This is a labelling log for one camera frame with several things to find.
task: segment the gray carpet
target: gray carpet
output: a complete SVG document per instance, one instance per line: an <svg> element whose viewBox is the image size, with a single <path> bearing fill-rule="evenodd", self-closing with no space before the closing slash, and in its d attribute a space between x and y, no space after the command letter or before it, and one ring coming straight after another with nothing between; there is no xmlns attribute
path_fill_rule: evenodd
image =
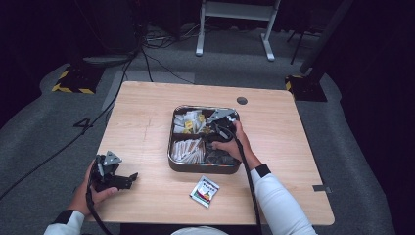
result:
<svg viewBox="0 0 415 235"><path fill-rule="evenodd" d="M261 32L208 33L202 57L195 56L197 38L146 52L176 74L194 75L196 84L285 89L284 77L299 74L309 49L300 49L291 66L296 39L287 43L289 33L273 32L270 43L276 60L270 63L259 41ZM305 38L304 43L312 44L312 40ZM152 74L167 72L156 61L149 62ZM76 122L98 116L122 69L106 69L94 95L51 92L65 67L46 75L40 84L42 96L0 130L1 193L80 133L80 128L72 127ZM129 79L147 71L142 54L128 70ZM345 121L341 95L329 76L325 75L321 84L327 103L296 102L321 177L333 191L328 197L336 222L315 229L319 234L394 234L385 195ZM74 187L97 153L105 127L103 116L0 201L1 234L42 234L69 203ZM114 234L119 230L117 224L108 226ZM82 232L104 234L93 222L85 222Z"/></svg>

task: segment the white sleeve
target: white sleeve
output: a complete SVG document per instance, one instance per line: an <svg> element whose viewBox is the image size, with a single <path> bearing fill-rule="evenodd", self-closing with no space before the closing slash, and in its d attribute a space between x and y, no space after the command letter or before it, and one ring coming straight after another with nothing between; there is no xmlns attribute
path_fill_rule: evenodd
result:
<svg viewBox="0 0 415 235"><path fill-rule="evenodd" d="M63 211L46 228L44 235L78 235L84 218L85 216L79 211Z"/></svg>
<svg viewBox="0 0 415 235"><path fill-rule="evenodd" d="M251 170L256 199L274 235L316 234L290 192L263 164Z"/></svg>

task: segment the black curtain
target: black curtain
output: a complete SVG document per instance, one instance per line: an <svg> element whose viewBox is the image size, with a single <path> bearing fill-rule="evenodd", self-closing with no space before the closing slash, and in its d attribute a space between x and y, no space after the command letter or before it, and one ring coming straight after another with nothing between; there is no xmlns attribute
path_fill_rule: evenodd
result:
<svg viewBox="0 0 415 235"><path fill-rule="evenodd" d="M313 68L325 68L338 85L346 120L387 196L397 234L413 230L415 213L414 5L354 1Z"/></svg>

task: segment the person's right hand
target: person's right hand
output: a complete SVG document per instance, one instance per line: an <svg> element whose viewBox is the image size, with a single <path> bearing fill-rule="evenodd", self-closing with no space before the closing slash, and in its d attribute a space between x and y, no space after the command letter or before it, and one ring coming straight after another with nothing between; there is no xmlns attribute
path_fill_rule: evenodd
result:
<svg viewBox="0 0 415 235"><path fill-rule="evenodd" d="M250 169L253 169L261 165L261 162L259 161L259 159L254 154L253 150L251 149L250 140L248 139L247 134L244 132L244 129L242 128L242 124L237 120L235 120L233 124L236 127L236 137L238 138L238 140L241 142L243 146L244 155L247 159L248 167ZM239 151L235 138L226 143L213 141L211 144L212 144L213 149L220 149L220 150L226 151L229 153L230 156L242 162L241 153Z"/></svg>
<svg viewBox="0 0 415 235"><path fill-rule="evenodd" d="M250 145L250 140L248 140L248 136L244 132L241 123L239 121L235 120L233 122L233 124L236 127L236 137L239 139L239 141L241 141L241 144L244 148L244 153L252 152L251 145ZM231 141L224 142L224 143L218 142L218 141L213 141L211 144L212 144L213 149L224 150L224 151L228 152L230 156L234 157L235 159L237 159L239 161L242 161L241 154L239 152L238 145L237 145L235 139L232 139Z"/></svg>

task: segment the trash in tray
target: trash in tray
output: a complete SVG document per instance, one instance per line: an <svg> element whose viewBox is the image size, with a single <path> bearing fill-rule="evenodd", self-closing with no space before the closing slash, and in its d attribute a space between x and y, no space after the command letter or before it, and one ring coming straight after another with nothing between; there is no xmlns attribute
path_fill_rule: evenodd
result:
<svg viewBox="0 0 415 235"><path fill-rule="evenodd" d="M205 147L201 138L176 141L171 157L178 163L200 164L204 161Z"/></svg>
<svg viewBox="0 0 415 235"><path fill-rule="evenodd" d="M202 110L188 111L184 115L174 116L173 133L198 134L201 132L209 133Z"/></svg>

